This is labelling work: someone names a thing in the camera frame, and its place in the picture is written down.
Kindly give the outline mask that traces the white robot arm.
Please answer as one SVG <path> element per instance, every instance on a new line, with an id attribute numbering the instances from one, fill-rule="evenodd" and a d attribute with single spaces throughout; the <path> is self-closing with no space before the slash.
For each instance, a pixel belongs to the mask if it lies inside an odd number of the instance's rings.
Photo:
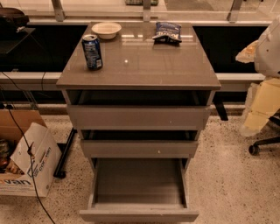
<path id="1" fill-rule="evenodd" d="M 265 76 L 259 85 L 248 89 L 240 133 L 252 137 L 259 133 L 280 109 L 280 17 L 277 16 L 258 40 L 243 48 L 235 59 L 253 62 L 255 70 Z"/>

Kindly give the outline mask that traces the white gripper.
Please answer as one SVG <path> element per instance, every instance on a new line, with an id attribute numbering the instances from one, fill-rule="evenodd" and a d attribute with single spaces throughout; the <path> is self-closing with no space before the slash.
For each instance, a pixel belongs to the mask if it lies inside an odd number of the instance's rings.
<path id="1" fill-rule="evenodd" d="M 254 61 L 258 41 L 255 40 L 243 48 L 235 60 L 241 63 Z M 258 134 L 280 109 L 280 79 L 267 78 L 259 85 L 252 83 L 248 89 L 245 109 L 242 113 L 243 124 L 239 131 L 242 136 L 252 137 Z"/>

